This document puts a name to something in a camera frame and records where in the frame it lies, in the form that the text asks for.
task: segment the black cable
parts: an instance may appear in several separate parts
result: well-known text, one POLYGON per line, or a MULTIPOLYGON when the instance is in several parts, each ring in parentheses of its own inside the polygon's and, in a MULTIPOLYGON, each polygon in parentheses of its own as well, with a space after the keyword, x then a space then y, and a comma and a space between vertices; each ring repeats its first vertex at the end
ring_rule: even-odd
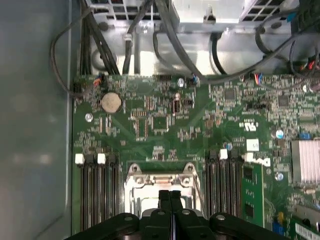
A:
MULTIPOLYGON (((87 8, 87 3, 85 0, 81 0, 81 5, 83 8, 87 8)), ((87 21, 90 27, 91 34, 93 36, 93 39, 98 47, 99 53, 101 55, 102 61, 108 70, 112 70, 111 73, 115 75, 119 75, 120 72, 117 67, 117 63, 114 59, 114 56, 112 54, 112 51, 110 50, 109 45, 107 44, 104 36, 102 35, 99 26, 95 20, 94 15, 91 13, 87 16, 87 21)))
POLYGON ((179 41, 176 31, 174 30, 170 18, 170 13, 166 4, 166 1, 163 0, 155 0, 155 5, 159 11, 161 20, 163 22, 163 28, 166 32, 166 35, 168 36, 176 54, 180 58, 180 60, 183 62, 183 64, 197 77, 199 77, 201 80, 205 80, 205 76, 198 70, 196 65, 191 61, 188 54, 186 53, 185 49, 181 45, 181 42, 179 41))
POLYGON ((216 66, 216 68, 219 70, 219 72, 223 75, 227 75, 226 71, 224 70, 224 68, 221 66, 221 63, 219 61, 219 58, 218 58, 218 40, 221 38, 222 36, 222 32, 219 32, 219 33, 212 33, 211 34, 211 41, 212 41, 212 50, 211 50, 211 53, 212 53, 212 58, 213 58, 213 62, 216 66))
POLYGON ((78 22, 80 22, 82 19, 84 19, 88 14, 91 13, 91 9, 87 8, 85 11, 83 11, 83 14, 76 19, 75 21, 71 22, 68 24, 68 26, 66 26, 51 42, 50 45, 50 61, 51 61, 51 65, 53 68, 53 72, 55 74, 56 77, 56 81, 60 84, 60 86, 62 87, 63 90, 65 90, 70 96, 72 96, 73 98, 81 98, 83 97, 88 91, 90 91, 90 89, 92 89, 94 87, 94 85, 92 84, 92 86, 89 86, 87 89, 85 89, 83 92, 77 93, 77 92, 73 92, 71 90, 68 89, 68 87, 65 85, 65 83, 63 82, 63 80, 61 79, 58 67, 57 67, 57 63, 56 63, 56 44, 57 41, 59 40, 59 38, 65 34, 67 31, 69 31, 73 26, 75 26, 78 22))
MULTIPOLYGON (((128 31, 126 32, 128 35, 133 34, 136 26, 144 18, 147 11, 151 8, 151 5, 152 5, 152 0, 146 0, 146 2, 142 5, 141 9, 135 16, 134 20, 132 21, 128 31)), ((131 54, 132 54, 132 41, 126 40, 125 41, 125 57, 124 57, 124 63, 122 68, 122 74, 129 73, 131 54)))
POLYGON ((247 67, 244 70, 241 70, 239 72, 236 72, 236 73, 233 73, 233 74, 230 74, 227 76, 223 76, 220 78, 214 78, 212 80, 208 80, 201 74, 201 72, 197 69, 197 67, 192 63, 192 61, 190 60, 186 51, 183 49, 183 47, 177 37, 177 34, 174 31, 174 28, 171 24, 171 21, 169 18, 170 17, 169 11, 168 11, 166 4, 163 3, 162 0, 157 0, 157 1, 155 1, 155 3, 158 8, 158 11, 160 13, 161 19, 163 21, 164 29, 167 33, 167 36, 168 36, 174 50, 176 51, 177 55, 179 56, 181 61, 191 70, 191 72, 193 72, 194 74, 196 74, 200 78, 202 83, 207 83, 207 84, 221 84, 221 83, 228 82, 228 81, 238 80, 243 75, 251 73, 254 70, 256 70, 256 69, 262 67, 263 65, 265 65, 266 63, 268 63, 271 59, 273 59, 275 56, 277 56, 282 50, 284 50, 285 47, 287 47, 289 44, 291 44, 294 40, 296 40, 302 34, 307 32, 309 29, 313 28, 313 25, 312 25, 312 26, 309 26, 309 27, 293 34, 284 43, 282 43, 276 50, 274 50, 273 52, 268 54, 265 58, 263 58, 262 60, 258 61, 255 64, 253 64, 252 66, 247 67))
MULTIPOLYGON (((255 38, 255 43, 256 43, 257 47, 260 49, 261 52, 263 52, 266 55, 272 53, 272 50, 270 50, 268 47, 266 47, 266 45, 264 44, 264 42, 261 39, 261 32, 263 31, 264 26, 268 22, 270 22, 272 20, 279 19, 279 18, 282 18, 282 17, 286 17, 286 16, 288 16, 290 14, 293 14, 293 13, 296 13, 296 12, 297 12, 297 9, 293 9, 293 10, 288 10, 288 11, 283 11, 283 12, 277 13, 275 15, 272 15, 272 16, 268 17, 266 20, 264 20, 256 28, 255 37, 254 37, 255 38)), ((279 55, 279 54, 276 55, 275 58, 284 61, 286 64, 289 62, 289 60, 285 56, 282 56, 282 55, 279 55)))
POLYGON ((167 69, 169 69, 173 73, 178 74, 178 75, 183 75, 188 78, 192 78, 193 74, 191 72, 186 73, 185 71, 181 71, 179 69, 176 69, 172 64, 170 64, 169 62, 164 60, 164 58, 160 55, 159 49, 158 49, 158 34, 160 34, 160 33, 161 32, 159 32, 159 31, 155 31, 152 35, 153 50, 154 50, 154 54, 155 54, 156 58, 159 60, 159 62, 162 65, 164 65, 167 69))
POLYGON ((295 44, 296 44, 296 41, 294 41, 292 44, 291 44, 291 47, 290 47, 290 55, 289 55, 289 63, 290 63, 290 68, 291 68, 291 71, 293 72, 293 74, 298 77, 298 78, 301 78, 301 81, 299 81, 298 83, 292 85, 292 86, 288 86, 288 87, 283 87, 283 88, 275 88, 275 87, 271 87, 271 86, 267 86, 267 85, 264 85, 264 84, 259 84, 260 87, 262 88, 265 88, 267 90, 271 90, 271 91, 285 91, 285 90, 291 90, 291 89, 295 89, 295 88, 298 88, 300 87, 304 82, 306 82, 307 80, 311 80, 311 79, 319 79, 318 77, 314 77, 315 76, 315 71, 317 69, 317 64, 318 64, 318 61, 319 61, 319 48, 317 46, 317 44, 315 45, 314 47, 314 51, 315 51, 315 62, 314 62, 314 65, 312 67, 312 70, 311 72, 309 72, 307 75, 302 75, 300 74, 299 72, 297 72, 294 68, 294 64, 293 64, 293 56, 294 56, 294 51, 295 51, 295 44))
MULTIPOLYGON (((298 78, 302 78, 302 79, 313 79, 314 77, 313 76, 306 76, 306 75, 303 75, 299 72, 297 72, 294 68, 294 61, 293 61, 293 58, 294 58, 294 52, 295 52, 295 45, 296 45, 296 41, 294 41, 292 44, 291 44, 291 47, 290 47, 290 54, 289 54, 289 62, 290 62, 290 68, 291 68, 291 71, 293 72, 294 75, 296 75, 298 78)), ((316 69, 317 69, 317 64, 318 64, 318 61, 319 61, 319 49, 318 49, 318 46, 317 44, 315 45, 314 47, 314 51, 315 51, 315 62, 314 62, 314 65, 312 67, 312 75, 314 75, 316 69)))

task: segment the green circuit board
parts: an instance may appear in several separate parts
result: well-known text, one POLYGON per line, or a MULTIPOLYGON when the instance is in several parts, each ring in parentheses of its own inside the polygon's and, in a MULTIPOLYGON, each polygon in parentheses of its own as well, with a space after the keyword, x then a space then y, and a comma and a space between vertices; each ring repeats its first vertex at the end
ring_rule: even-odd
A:
MULTIPOLYGON (((83 99, 74 100, 73 156, 112 153, 119 166, 118 199, 132 163, 153 172, 175 171, 193 163, 205 199, 210 151, 233 150, 240 159, 253 153, 262 161, 244 162, 238 169, 240 195, 235 201, 241 208, 239 217, 269 230, 279 221, 284 235, 293 236, 290 222, 294 206, 314 207, 320 200, 319 186, 313 186, 314 191, 308 194, 294 183, 291 156, 291 141, 300 134, 320 137, 320 93, 308 91, 308 81, 300 88, 276 91, 257 86, 253 79, 205 84, 179 78, 105 77, 83 99), (108 93, 121 99, 115 113, 102 108, 102 98, 108 93), (266 159, 270 159, 269 165, 264 163, 266 159)), ((84 89, 95 79, 79 76, 74 84, 84 89)), ((298 81, 291 75, 262 78, 263 84, 277 88, 298 81)), ((81 206, 86 204, 81 201, 81 171, 73 163, 73 234, 82 230, 84 221, 80 220, 81 206)), ((117 202, 117 213, 122 212, 122 203, 117 202)))

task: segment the silver heatsink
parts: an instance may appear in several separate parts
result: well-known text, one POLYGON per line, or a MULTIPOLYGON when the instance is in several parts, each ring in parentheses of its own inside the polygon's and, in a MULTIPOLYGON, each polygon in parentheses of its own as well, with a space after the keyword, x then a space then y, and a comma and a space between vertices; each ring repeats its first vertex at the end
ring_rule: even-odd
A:
POLYGON ((295 183, 318 185, 320 183, 320 140, 295 140, 291 142, 292 178, 295 183))

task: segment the integrated circuit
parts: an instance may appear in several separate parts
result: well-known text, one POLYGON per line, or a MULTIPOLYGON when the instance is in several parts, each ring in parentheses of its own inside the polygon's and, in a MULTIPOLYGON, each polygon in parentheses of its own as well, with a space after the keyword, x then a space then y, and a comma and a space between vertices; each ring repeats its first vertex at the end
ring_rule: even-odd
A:
POLYGON ((248 180, 252 181, 253 178, 254 178, 253 169, 250 168, 250 167, 244 166, 244 167, 243 167, 243 177, 244 177, 245 179, 248 179, 248 180))
POLYGON ((225 100, 236 100, 236 91, 233 88, 228 88, 224 90, 225 100))
POLYGON ((278 106, 280 108, 288 108, 289 107, 289 97, 286 95, 278 96, 278 106))
POLYGON ((254 217, 254 208, 249 204, 244 205, 244 212, 247 217, 250 217, 250 218, 254 217))

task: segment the blue wire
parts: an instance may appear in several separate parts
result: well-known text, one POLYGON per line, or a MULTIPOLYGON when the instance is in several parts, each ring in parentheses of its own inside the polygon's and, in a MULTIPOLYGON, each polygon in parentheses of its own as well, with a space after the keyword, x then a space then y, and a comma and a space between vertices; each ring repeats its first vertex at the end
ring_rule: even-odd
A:
POLYGON ((258 78, 258 82, 259 82, 259 84, 261 84, 261 81, 262 81, 262 73, 259 75, 259 78, 258 78))

